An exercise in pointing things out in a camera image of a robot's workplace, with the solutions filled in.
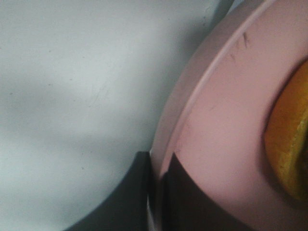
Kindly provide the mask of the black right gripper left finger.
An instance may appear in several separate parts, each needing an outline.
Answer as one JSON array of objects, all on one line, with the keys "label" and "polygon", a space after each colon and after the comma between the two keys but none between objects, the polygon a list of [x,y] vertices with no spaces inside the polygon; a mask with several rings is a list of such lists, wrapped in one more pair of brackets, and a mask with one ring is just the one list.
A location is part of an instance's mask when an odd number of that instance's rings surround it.
[{"label": "black right gripper left finger", "polygon": [[148,231],[149,152],[137,152],[128,172],[113,192],[68,231]]}]

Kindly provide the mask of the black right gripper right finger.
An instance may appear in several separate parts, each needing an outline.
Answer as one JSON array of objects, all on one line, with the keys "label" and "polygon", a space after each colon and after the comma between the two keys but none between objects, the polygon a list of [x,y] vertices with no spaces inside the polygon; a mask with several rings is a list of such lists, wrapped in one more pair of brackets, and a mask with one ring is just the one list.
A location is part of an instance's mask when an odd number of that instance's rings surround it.
[{"label": "black right gripper right finger", "polygon": [[163,183],[162,230],[250,230],[250,227],[222,209],[195,184],[175,154]]}]

